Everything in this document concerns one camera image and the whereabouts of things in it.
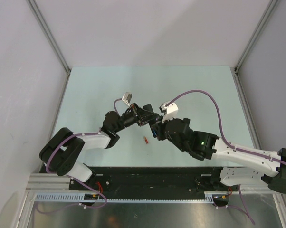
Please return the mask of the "black remote control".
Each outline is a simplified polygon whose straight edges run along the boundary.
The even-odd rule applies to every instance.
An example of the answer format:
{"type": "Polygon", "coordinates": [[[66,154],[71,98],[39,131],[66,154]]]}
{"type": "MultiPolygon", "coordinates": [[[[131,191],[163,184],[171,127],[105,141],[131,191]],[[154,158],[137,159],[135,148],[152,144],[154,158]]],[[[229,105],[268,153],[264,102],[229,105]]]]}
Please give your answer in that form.
{"type": "Polygon", "coordinates": [[[150,116],[151,118],[156,118],[159,115],[153,111],[152,105],[147,104],[143,106],[143,109],[147,112],[147,115],[150,116]]]}

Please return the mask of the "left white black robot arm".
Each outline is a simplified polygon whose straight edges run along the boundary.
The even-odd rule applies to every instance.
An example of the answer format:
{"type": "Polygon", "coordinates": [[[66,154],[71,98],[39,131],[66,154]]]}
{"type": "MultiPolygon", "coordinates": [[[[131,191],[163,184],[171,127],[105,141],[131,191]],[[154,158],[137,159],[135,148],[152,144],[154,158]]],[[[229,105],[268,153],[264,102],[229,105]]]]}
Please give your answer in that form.
{"type": "Polygon", "coordinates": [[[109,149],[120,136],[119,131],[134,124],[145,126],[155,123],[159,114],[155,113],[150,104],[139,107],[133,103],[119,115],[116,111],[106,113],[102,127],[95,133],[73,133],[68,128],[61,128],[39,153],[39,158],[46,165],[46,172],[58,176],[69,176],[79,180],[86,190],[96,184],[93,171],[77,159],[82,151],[91,149],[109,149]]]}

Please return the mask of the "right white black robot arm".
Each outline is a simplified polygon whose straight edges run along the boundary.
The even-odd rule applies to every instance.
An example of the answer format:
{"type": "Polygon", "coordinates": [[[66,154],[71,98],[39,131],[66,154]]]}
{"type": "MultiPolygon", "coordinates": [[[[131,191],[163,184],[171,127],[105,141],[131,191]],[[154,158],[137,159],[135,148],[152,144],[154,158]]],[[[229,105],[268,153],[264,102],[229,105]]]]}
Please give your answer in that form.
{"type": "Polygon", "coordinates": [[[210,185],[214,190],[265,183],[270,190],[286,194],[286,148],[266,151],[242,147],[228,142],[224,136],[194,131],[189,124],[188,118],[164,121],[157,117],[149,126],[159,141],[168,140],[194,159],[225,160],[241,166],[223,168],[220,174],[212,176],[210,185]]]}

